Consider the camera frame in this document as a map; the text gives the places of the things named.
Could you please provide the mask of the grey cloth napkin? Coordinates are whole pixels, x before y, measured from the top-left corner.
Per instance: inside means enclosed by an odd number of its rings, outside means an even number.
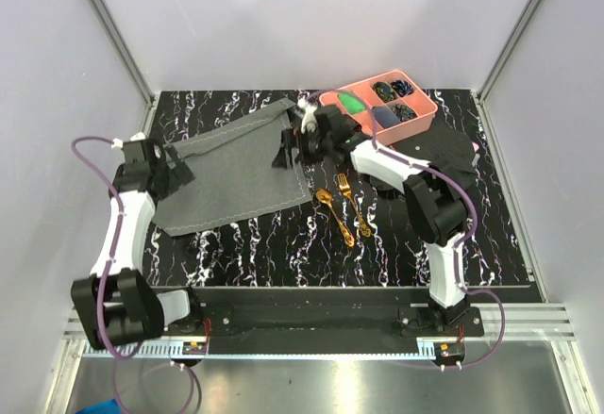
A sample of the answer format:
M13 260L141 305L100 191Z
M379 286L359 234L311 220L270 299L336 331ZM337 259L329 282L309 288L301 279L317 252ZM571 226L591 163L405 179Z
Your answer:
M272 162L290 127L289 99L174 144L194 180L159 202L153 223L172 237L297 207L311 200L303 170Z

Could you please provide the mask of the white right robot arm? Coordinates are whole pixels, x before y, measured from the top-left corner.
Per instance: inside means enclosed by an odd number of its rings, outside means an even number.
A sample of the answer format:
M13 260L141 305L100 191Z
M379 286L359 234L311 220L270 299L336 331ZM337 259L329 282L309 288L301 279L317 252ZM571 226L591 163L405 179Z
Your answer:
M428 323L437 334L453 333L462 323L459 308L468 303L461 259L464 242L475 233L465 227L476 218L476 209L450 165L396 152L334 105L320 107L303 99L294 113L299 121L281 132L272 166L287 169L331 157L401 192L411 228L428 247L429 299L435 305Z

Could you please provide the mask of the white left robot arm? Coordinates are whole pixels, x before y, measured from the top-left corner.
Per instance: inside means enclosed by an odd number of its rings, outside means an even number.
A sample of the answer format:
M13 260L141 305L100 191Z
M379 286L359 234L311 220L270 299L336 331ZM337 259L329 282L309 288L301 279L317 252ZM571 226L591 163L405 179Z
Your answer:
M190 289L154 291L142 275L149 225L159 203L194 179L171 145L139 132L107 143L124 156L115 176L100 177L109 190L110 218L89 275L71 286L71 298L91 347L119 360L173 325L185 335L203 325L204 312Z

